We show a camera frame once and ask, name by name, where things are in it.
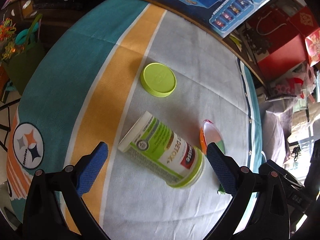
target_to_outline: teal fabric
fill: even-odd
[[[254,164],[253,164],[253,172],[259,173],[259,167],[262,164],[262,128],[261,128],[261,119],[259,112],[259,104],[258,98],[256,94],[256,90],[254,88],[253,80],[251,78],[250,70],[247,66],[244,66],[245,75],[247,77],[247,83],[249,86],[251,103],[252,103],[252,111],[254,115],[254,142],[255,142],[255,156],[254,156]]]
[[[44,142],[43,161],[28,170],[30,174],[37,169],[62,170],[73,126],[93,80],[117,40],[147,5],[142,0],[103,2],[66,31],[42,60],[18,111],[20,123],[32,123]],[[11,203],[22,221],[25,200]]]

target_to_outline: circular logo patch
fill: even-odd
[[[26,169],[35,169],[43,158],[43,140],[31,123],[22,123],[14,131],[13,150],[19,163]]]

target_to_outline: yellow stripe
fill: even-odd
[[[106,142],[111,152],[132,83],[164,12],[164,9],[150,5],[116,49],[82,119],[71,164],[76,164],[81,156],[91,153],[100,141]],[[83,195],[84,202],[97,221],[107,166],[108,160],[90,192]],[[66,221],[71,230],[77,231],[69,212],[66,212]]]

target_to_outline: floor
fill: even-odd
[[[17,91],[14,92],[10,92],[8,99],[7,99],[7,103],[14,101],[18,98],[20,98],[21,96],[19,95],[19,93]],[[17,110],[18,104],[15,104],[13,106],[10,107],[10,119],[11,119],[11,123],[12,120],[14,118],[15,112]],[[3,110],[0,111],[0,124],[6,125],[8,126],[8,112],[7,110]],[[0,130],[0,140],[4,141],[4,137],[5,137],[6,132],[3,130]],[[6,142],[6,146],[8,147],[8,143],[9,143],[9,136],[8,135],[8,139]],[[2,147],[0,147],[0,185],[5,182],[7,180],[7,172],[6,172],[6,162],[7,162],[7,153],[4,149],[2,149]]]

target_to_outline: red box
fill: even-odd
[[[308,53],[310,66],[320,61],[320,28],[308,7],[289,18],[289,22],[302,34]]]
[[[273,81],[301,62],[307,60],[305,44],[300,32],[287,21],[278,9],[265,6],[247,22],[252,28],[251,38],[258,66],[265,79]]]

